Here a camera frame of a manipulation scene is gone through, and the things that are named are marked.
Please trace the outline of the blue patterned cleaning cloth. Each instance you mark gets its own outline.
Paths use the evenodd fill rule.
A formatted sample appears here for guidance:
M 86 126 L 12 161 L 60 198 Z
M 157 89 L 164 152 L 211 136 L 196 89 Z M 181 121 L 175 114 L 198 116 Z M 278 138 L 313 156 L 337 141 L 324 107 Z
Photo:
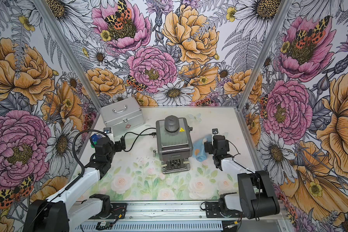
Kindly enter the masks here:
M 211 140 L 211 135 L 207 135 L 201 139 L 198 139 L 193 144 L 193 153 L 192 156 L 198 161 L 203 162 L 207 159 L 207 153 L 205 152 L 205 142 L 209 142 Z

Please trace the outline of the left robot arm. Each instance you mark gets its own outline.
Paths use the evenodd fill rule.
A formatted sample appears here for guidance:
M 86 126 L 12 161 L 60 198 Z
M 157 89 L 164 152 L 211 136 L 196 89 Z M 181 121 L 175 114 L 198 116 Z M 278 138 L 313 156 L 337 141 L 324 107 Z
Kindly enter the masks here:
M 108 195 L 95 194 L 84 203 L 76 204 L 91 186 L 107 174 L 114 155 L 126 148 L 124 137 L 113 142 L 108 134 L 102 135 L 94 145 L 95 152 L 87 165 L 74 155 L 81 173 L 72 182 L 45 200 L 36 200 L 29 206 L 23 227 L 25 232 L 70 232 L 91 217 L 107 218 L 113 214 Z

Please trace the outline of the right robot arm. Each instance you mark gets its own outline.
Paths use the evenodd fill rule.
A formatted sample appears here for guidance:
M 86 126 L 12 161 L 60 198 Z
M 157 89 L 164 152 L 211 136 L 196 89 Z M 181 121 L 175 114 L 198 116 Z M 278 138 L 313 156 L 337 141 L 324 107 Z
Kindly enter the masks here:
M 229 154 L 230 141 L 223 135 L 214 135 L 212 141 L 204 142 L 204 150 L 213 156 L 219 170 L 237 177 L 238 190 L 219 196 L 218 203 L 206 203 L 206 211 L 219 213 L 223 217 L 244 217 L 259 220 L 261 217 L 277 215 L 280 205 L 273 184 L 266 171 L 252 171 Z

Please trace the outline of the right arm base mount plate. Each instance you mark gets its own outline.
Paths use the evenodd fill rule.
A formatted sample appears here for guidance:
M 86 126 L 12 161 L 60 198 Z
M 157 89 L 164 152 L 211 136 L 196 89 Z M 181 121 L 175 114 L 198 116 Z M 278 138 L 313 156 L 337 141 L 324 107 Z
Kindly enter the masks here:
M 218 202 L 203 202 L 200 206 L 207 218 L 240 218 L 243 217 L 243 213 L 238 210 L 229 210 L 223 206 L 220 206 Z

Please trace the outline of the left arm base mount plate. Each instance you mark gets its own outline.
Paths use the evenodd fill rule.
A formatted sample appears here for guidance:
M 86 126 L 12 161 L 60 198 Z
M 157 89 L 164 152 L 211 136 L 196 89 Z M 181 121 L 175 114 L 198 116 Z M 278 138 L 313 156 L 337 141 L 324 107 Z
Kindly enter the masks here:
M 111 210 L 108 214 L 102 213 L 102 215 L 98 214 L 90 219 L 125 219 L 125 215 L 127 212 L 127 203 L 111 203 Z

